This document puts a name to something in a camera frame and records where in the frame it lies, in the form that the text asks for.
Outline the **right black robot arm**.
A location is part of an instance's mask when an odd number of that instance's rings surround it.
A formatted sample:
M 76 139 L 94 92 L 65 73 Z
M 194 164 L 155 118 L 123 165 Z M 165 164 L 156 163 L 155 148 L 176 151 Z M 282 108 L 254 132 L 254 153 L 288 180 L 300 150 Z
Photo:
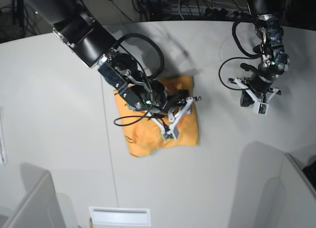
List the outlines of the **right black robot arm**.
M 130 33 L 115 38 L 91 14 L 82 0 L 25 0 L 52 26 L 54 34 L 88 67 L 97 67 L 105 81 L 115 88 L 126 104 L 142 115 L 133 116 L 133 123 L 144 118 L 162 122 L 165 114 L 177 111 L 175 120 L 189 110 L 200 97 L 191 97 L 188 90 L 173 94 L 158 81 L 165 67 L 159 46 L 145 35 Z M 147 75 L 140 62 L 122 43 L 138 38 L 148 43 L 158 54 L 160 65 Z

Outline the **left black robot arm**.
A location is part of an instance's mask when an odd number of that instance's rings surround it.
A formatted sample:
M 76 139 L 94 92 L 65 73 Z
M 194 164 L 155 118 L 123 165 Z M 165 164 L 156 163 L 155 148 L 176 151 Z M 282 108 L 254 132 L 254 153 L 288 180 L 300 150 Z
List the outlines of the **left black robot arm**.
M 231 78 L 229 82 L 238 85 L 236 90 L 241 92 L 241 107 L 254 105 L 256 101 L 266 107 L 268 92 L 272 96 L 281 93 L 271 85 L 289 67 L 289 56 L 285 53 L 282 42 L 284 31 L 280 21 L 281 0 L 247 0 L 247 5 L 250 14 L 233 23 L 232 34 L 237 47 L 244 54 L 244 59 L 260 59 L 261 62 L 257 67 L 242 63 L 241 68 L 252 72 L 252 75 L 243 79 Z M 253 23 L 255 33 L 261 41 L 253 48 L 252 54 L 243 49 L 237 37 L 237 26 L 241 22 Z

